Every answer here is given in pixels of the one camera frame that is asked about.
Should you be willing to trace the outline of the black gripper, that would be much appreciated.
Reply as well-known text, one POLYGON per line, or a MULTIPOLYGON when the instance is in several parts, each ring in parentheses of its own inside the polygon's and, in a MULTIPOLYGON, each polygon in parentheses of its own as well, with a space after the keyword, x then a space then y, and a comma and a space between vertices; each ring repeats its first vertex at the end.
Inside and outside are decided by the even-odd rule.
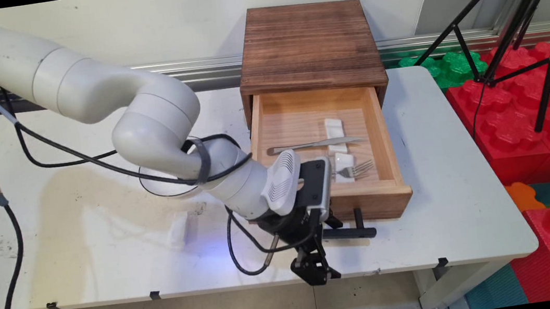
MULTIPOLYGON (((267 212, 256 219, 258 227, 267 233, 278 236, 286 246, 268 249, 270 253, 296 248, 297 257, 292 261, 291 271, 310 286, 327 284, 331 279, 341 279, 342 274, 330 267, 326 252, 321 243, 323 209, 306 207, 292 210, 280 216, 267 212)), ((343 228, 343 222, 329 209, 323 216, 323 223, 333 230, 343 228)))

